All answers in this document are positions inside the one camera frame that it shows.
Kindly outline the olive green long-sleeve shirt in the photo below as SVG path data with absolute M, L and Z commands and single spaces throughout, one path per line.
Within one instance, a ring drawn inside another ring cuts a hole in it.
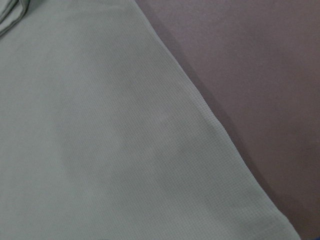
M 0 3 L 3 240 L 297 240 L 133 0 Z

